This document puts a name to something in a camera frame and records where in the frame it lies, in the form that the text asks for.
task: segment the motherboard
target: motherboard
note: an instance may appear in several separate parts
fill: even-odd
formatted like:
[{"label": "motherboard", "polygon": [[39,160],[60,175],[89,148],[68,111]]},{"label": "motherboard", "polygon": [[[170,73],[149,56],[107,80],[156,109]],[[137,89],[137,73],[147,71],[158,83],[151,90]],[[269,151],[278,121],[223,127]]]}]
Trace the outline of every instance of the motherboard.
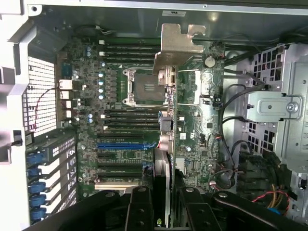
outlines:
[{"label": "motherboard", "polygon": [[168,150],[162,126],[170,102],[173,169],[187,185],[209,189],[218,155],[224,46],[198,42],[204,54],[172,70],[177,78],[171,95],[152,75],[160,39],[105,36],[67,44],[60,63],[63,79],[72,75],[79,86],[69,98],[68,119],[79,139],[80,199],[99,190],[123,193],[129,186],[151,185],[154,149]]}]

